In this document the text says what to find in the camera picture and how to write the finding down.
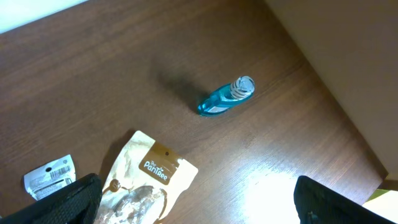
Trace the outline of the beige PanTree snack pouch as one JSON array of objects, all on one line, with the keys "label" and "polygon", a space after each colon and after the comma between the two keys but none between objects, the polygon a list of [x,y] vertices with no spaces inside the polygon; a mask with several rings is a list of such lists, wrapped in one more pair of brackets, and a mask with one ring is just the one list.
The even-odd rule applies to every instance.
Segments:
[{"label": "beige PanTree snack pouch", "polygon": [[197,174],[186,159],[136,131],[108,174],[95,223],[162,223]]}]

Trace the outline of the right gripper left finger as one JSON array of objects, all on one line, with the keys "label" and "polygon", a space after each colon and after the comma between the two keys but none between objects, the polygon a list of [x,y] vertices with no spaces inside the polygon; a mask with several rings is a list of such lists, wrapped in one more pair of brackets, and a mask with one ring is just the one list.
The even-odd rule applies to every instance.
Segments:
[{"label": "right gripper left finger", "polygon": [[101,198],[101,180],[97,174],[91,173],[2,218],[1,224],[92,224]]}]

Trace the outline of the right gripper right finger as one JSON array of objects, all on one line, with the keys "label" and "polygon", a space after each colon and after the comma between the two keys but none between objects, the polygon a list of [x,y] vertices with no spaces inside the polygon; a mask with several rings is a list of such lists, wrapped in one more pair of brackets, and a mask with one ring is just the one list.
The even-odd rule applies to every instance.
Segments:
[{"label": "right gripper right finger", "polygon": [[317,181],[301,175],[294,189],[301,224],[390,224],[391,221],[358,205]]}]

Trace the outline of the silver foil snack packet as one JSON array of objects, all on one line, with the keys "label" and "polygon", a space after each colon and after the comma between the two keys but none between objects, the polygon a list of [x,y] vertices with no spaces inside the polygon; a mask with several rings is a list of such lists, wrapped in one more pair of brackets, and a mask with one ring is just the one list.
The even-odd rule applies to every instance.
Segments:
[{"label": "silver foil snack packet", "polygon": [[35,200],[41,200],[74,181],[75,166],[68,154],[27,173],[24,176],[24,187]]}]

